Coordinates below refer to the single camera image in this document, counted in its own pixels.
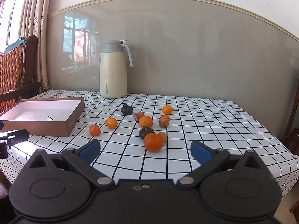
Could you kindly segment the small orange kumquat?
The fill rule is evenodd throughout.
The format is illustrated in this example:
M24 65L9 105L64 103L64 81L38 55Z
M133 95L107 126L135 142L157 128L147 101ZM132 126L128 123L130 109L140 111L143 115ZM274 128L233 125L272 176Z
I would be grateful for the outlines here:
M163 108L162 108L162 112L166 115L170 115L172 114L173 112L173 108L170 106L170 105L165 105Z
M110 118L107 119L106 125L110 129L115 129L118 126L118 122L115 118L110 117Z

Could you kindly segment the cream thermos jug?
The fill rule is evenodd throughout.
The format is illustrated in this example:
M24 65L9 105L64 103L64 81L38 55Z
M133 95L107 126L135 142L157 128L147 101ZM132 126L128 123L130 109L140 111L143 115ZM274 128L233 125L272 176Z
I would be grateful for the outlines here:
M121 98L127 93L127 60L134 67L131 51L124 41L106 41L100 60L100 93L104 98Z

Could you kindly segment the brown cylinder fruit small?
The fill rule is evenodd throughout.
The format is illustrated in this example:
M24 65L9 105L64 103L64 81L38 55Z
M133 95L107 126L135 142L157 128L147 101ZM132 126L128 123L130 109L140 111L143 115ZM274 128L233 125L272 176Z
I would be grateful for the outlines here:
M136 122L139 122L139 120L140 120L143 116L144 116L144 113L143 113L143 112L136 112L136 113L134 114L134 120L135 120Z

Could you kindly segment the dark mangosteen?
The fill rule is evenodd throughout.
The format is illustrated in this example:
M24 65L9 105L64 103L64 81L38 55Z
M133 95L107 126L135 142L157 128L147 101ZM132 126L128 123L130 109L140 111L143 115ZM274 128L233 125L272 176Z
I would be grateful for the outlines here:
M141 130L139 131L139 137L141 139L144 139L146 135L148 135L149 133L154 133L154 132L155 131L152 128L144 125L141 127Z
M128 105L128 104L124 104L123 107L121 108L121 112L124 114L124 115L131 115L133 114L133 107Z

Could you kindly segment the wooden sofa with orange cushion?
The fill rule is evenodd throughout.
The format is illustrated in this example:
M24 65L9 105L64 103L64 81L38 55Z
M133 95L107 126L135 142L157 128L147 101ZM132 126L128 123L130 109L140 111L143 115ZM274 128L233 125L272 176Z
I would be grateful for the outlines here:
M31 35L1 54L1 112L38 93L37 52L38 37Z

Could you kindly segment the brown shallow cardboard box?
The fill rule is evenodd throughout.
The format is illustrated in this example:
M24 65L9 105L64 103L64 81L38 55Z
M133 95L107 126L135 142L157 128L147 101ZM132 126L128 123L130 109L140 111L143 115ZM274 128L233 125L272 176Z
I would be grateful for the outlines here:
M20 100L1 113L2 131L26 129L30 135L68 137L84 108L84 98Z

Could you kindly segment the checkered tablecloth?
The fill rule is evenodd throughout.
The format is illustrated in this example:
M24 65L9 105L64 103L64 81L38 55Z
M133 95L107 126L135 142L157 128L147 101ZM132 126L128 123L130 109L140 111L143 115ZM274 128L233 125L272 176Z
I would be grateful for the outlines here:
M231 154L254 150L278 182L283 196L298 181L298 157L234 102L144 94L106 99L95 91L51 90L40 95L40 98L77 97L85 99L85 108L70 136L30 136L28 141L10 148L8 158L1 160L1 170L8 181L16 179L36 149L58 153L89 142L88 128L92 124L101 130L98 136L101 152L92 166L116 181L124 178L178 180L199 166L191 155L194 140L213 149L226 149ZM144 148L138 123L133 116L121 113L124 104L150 116L155 132L162 131L158 124L162 108L165 105L173 108L169 126L164 129L168 141L160 151L152 153ZM110 117L118 122L115 129L106 125Z

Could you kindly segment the tan longan fruit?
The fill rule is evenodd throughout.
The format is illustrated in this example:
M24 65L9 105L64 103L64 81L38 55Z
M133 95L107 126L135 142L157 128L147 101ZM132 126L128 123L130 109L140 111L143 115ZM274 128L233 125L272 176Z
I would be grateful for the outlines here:
M167 135L164 132L159 132L158 135L161 136L161 138L163 139L163 143L165 144L168 140Z

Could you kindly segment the brown cylinder fruit large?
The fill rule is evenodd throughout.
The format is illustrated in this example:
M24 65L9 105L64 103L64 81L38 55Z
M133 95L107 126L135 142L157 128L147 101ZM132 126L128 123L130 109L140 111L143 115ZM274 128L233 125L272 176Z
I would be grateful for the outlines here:
M168 127L169 123L170 117L168 115L163 114L159 117L159 126L166 128Z

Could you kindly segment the orange carrot chunk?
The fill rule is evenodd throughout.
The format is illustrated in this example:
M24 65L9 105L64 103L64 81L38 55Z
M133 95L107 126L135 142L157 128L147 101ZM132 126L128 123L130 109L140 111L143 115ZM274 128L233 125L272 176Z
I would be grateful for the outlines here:
M89 133L91 136L98 136L101 134L101 130L97 124L89 126Z

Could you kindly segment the beige curtain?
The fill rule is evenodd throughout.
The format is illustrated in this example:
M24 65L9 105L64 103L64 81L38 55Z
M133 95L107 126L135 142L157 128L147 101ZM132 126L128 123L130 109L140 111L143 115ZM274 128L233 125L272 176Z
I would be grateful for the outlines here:
M36 79L41 82L41 91L49 90L47 72L47 20L50 0L25 0L20 20L19 35L38 38Z

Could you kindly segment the large orange tangerine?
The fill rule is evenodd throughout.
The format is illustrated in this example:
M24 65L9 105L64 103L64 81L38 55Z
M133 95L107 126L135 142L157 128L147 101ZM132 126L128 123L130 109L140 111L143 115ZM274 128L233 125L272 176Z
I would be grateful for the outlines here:
M143 144L148 151L157 152L163 147L164 141L157 133L149 133L144 137Z

